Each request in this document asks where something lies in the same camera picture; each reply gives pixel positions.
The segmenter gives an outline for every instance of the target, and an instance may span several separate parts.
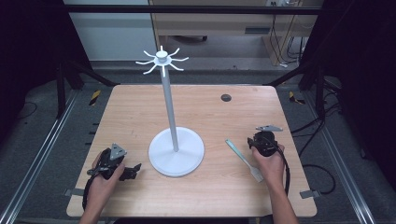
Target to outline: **finger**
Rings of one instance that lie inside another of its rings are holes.
[[[122,175],[124,170],[125,170],[125,164],[124,163],[120,163],[120,165],[114,171],[113,175],[108,180],[113,182],[113,183],[116,183],[119,180],[119,178]]]
[[[280,150],[282,150],[282,152],[285,151],[285,146],[280,145],[280,144],[277,144],[277,146],[279,147]]]
[[[99,154],[96,156],[96,159],[92,163],[92,169],[94,169],[96,167],[96,164],[99,162],[101,155],[102,155],[102,152],[99,152]]]
[[[255,147],[252,147],[251,150],[252,150],[253,157],[256,160],[260,160],[261,157],[262,157],[262,154],[260,154],[259,150],[257,148],[255,148]]]

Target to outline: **wooden table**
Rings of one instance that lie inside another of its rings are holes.
[[[222,94],[232,100],[223,102]],[[78,178],[84,189],[87,170],[98,153],[112,143],[127,150],[127,167],[142,163],[135,180],[120,182],[104,209],[104,217],[261,217],[271,214],[265,183],[258,183],[248,167],[225,143],[229,138],[256,165],[247,138],[257,126],[273,124],[285,146],[290,165],[289,198],[298,217],[312,217],[317,208],[290,135],[276,90],[265,86],[173,85],[176,124],[197,132],[205,144],[205,156],[192,173],[178,178],[158,173],[149,162],[148,149],[157,133],[169,128],[161,85],[119,85],[111,93],[106,110]],[[82,197],[72,196],[71,217],[82,215]]]

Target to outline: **black curtain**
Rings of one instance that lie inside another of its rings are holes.
[[[26,93],[56,78],[59,64],[78,62],[92,69],[62,0],[0,0],[0,143],[24,105]],[[78,71],[65,74],[80,88]]]
[[[341,103],[346,118],[368,158],[376,160],[389,183],[396,189],[396,16],[394,1],[335,1],[352,3],[345,17],[319,16],[307,43],[303,63],[313,60],[314,52],[329,31],[320,65],[327,76],[342,83]],[[334,1],[325,4],[335,5]],[[315,77],[315,70],[304,74]]]

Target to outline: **hand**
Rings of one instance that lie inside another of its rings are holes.
[[[284,151],[285,147],[278,144],[279,148]],[[274,153],[270,157],[264,157],[260,154],[259,150],[252,147],[252,153],[254,159],[259,164],[259,169],[262,172],[262,176],[268,187],[276,187],[283,189],[283,172],[285,164],[280,156],[279,152]]]
[[[92,164],[92,169],[95,168],[102,153],[96,157]],[[121,163],[114,171],[113,175],[108,179],[104,179],[98,175],[91,183],[90,190],[87,196],[87,206],[79,223],[97,223],[99,216],[105,207],[108,199],[113,194],[114,188],[119,181],[125,169],[125,165]]]

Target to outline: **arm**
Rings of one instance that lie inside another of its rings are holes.
[[[275,223],[298,223],[297,216],[291,207],[288,196],[286,195],[283,186],[283,171],[285,164],[279,153],[275,153],[270,157],[264,157],[260,154],[257,148],[252,147],[253,157],[259,164],[260,171],[267,184],[271,205],[273,210],[273,217]]]
[[[93,162],[92,167],[96,165],[100,158],[100,153]],[[101,175],[98,175],[90,186],[90,191],[87,198],[87,206],[82,214],[79,224],[93,224],[97,223],[105,207],[108,199],[116,187],[120,176],[124,171],[125,165],[121,163],[119,167],[114,171],[114,174],[108,179],[104,179]]]

